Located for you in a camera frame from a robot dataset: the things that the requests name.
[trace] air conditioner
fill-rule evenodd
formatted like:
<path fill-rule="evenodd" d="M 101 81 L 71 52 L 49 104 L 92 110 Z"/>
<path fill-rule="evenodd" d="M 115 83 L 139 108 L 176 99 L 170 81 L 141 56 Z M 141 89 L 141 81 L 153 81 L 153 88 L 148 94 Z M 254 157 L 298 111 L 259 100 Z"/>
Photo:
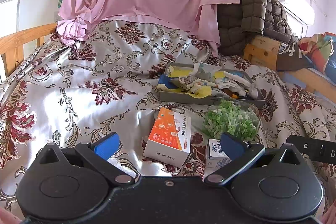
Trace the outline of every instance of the air conditioner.
<path fill-rule="evenodd" d="M 313 25 L 314 9 L 306 0 L 279 0 L 281 4 L 306 25 Z"/>

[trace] floral bedspread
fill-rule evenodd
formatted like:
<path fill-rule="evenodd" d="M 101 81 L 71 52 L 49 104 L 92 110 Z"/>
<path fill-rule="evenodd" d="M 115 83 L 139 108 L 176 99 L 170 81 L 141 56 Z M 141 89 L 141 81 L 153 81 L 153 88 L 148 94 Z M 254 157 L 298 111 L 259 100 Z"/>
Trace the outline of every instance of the floral bedspread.
<path fill-rule="evenodd" d="M 244 70 L 255 81 L 266 98 L 258 134 L 266 147 L 280 147 L 290 134 L 335 141 L 335 107 L 272 70 L 237 56 L 214 58 L 205 42 L 178 29 L 105 21 L 71 47 L 52 35 L 0 83 L 1 206 L 22 217 L 16 184 L 46 143 L 71 148 L 110 132 L 120 146 L 109 162 L 133 177 L 209 173 L 201 133 L 207 106 L 161 102 L 156 88 L 169 62 L 198 61 Z M 180 169 L 142 156 L 161 105 L 192 118 L 190 154 Z M 336 198 L 336 168 L 307 162 L 325 189 L 326 209 Z"/>

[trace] brown quilted jacket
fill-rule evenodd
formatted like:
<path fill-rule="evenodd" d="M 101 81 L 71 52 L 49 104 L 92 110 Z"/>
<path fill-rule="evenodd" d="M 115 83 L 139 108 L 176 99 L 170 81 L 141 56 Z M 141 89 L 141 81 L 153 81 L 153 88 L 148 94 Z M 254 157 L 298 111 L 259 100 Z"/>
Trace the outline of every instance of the brown quilted jacket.
<path fill-rule="evenodd" d="M 292 35 L 287 14 L 279 0 L 240 0 L 240 4 L 217 4 L 222 55 L 242 55 L 246 44 L 257 34 L 290 43 Z"/>

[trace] plastic container of chopped vegetables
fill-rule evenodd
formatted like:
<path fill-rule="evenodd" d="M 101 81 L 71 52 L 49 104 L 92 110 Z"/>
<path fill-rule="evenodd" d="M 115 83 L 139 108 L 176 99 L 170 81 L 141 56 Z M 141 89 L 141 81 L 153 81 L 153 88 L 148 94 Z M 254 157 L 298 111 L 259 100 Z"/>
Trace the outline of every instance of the plastic container of chopped vegetables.
<path fill-rule="evenodd" d="M 260 125 L 255 105 L 223 98 L 219 105 L 208 107 L 202 131 L 213 139 L 220 139 L 223 132 L 228 132 L 243 141 L 254 141 Z"/>

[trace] small white box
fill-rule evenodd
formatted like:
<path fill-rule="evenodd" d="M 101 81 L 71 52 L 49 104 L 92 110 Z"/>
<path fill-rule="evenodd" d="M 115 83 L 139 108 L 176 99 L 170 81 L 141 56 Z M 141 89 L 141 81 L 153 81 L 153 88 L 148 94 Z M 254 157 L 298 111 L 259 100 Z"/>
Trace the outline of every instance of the small white box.
<path fill-rule="evenodd" d="M 190 139 L 191 118 L 161 107 L 143 156 L 180 168 L 189 155 Z"/>
<path fill-rule="evenodd" d="M 231 162 L 231 159 L 221 149 L 221 141 L 209 139 L 206 148 L 206 166 L 221 168 Z"/>

